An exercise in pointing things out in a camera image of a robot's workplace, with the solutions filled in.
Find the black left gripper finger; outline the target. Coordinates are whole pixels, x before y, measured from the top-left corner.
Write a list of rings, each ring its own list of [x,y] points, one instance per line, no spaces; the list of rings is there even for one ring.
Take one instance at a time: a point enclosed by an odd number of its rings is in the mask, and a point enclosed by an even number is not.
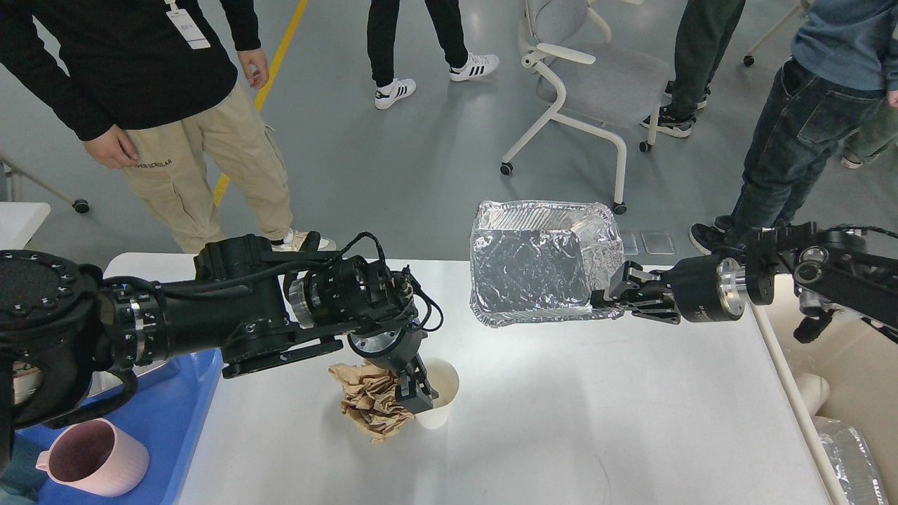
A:
[[[427,369],[416,354],[408,361],[403,370],[397,373],[398,384],[396,386],[396,400],[400,405],[413,415],[434,408],[435,400],[440,398],[440,392],[433,390],[427,376]]]

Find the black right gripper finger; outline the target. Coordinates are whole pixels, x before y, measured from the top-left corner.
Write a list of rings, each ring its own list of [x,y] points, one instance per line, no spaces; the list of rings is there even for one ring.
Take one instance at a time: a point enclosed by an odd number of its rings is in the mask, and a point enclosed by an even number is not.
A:
[[[665,300],[667,287],[663,279],[664,269],[645,271],[640,264],[626,261],[610,276],[607,288],[608,301]]]
[[[645,294],[626,291],[619,299],[606,299],[605,291],[593,291],[590,296],[593,308],[619,308],[632,316],[669,324],[680,324],[682,316],[673,295],[665,292]]]

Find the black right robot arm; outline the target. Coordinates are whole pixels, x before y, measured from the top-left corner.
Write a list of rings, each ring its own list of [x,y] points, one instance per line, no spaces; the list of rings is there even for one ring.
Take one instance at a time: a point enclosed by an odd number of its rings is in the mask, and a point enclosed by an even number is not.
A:
[[[820,230],[814,222],[757,228],[742,256],[690,257],[668,271],[645,271],[628,261],[608,288],[593,291],[590,303],[671,324],[735,321],[748,303],[772,304],[776,275],[788,273],[804,314],[794,330],[799,342],[817,339],[840,310],[895,341],[897,262],[867,252],[866,232],[867,226]]]

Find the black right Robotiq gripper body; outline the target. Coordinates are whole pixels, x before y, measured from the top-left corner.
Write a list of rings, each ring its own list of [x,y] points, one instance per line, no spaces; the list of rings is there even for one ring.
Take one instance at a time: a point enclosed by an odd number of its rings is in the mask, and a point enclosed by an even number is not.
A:
[[[703,255],[677,262],[661,273],[677,310],[689,322],[739,320],[745,310],[744,269],[731,257]]]

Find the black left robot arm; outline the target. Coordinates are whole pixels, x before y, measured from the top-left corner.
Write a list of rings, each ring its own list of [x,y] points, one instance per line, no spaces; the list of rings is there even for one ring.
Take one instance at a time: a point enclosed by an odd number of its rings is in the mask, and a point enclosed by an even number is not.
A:
[[[125,405],[135,365],[220,349],[225,379],[339,351],[353,351],[398,378],[396,400],[417,415],[433,408],[418,355],[429,310],[409,268],[321,250],[311,232],[297,252],[261,236],[206,244],[191,281],[103,277],[90,264],[35,250],[3,250],[2,467],[13,432],[64,427]]]

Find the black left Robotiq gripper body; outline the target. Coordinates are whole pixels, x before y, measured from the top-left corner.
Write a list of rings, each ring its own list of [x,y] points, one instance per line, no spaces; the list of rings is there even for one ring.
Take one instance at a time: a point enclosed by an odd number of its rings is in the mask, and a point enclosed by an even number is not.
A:
[[[388,370],[396,377],[408,376],[418,383],[427,383],[427,372],[418,356],[427,331],[414,324],[401,326],[378,335],[347,336],[351,349],[369,363]]]

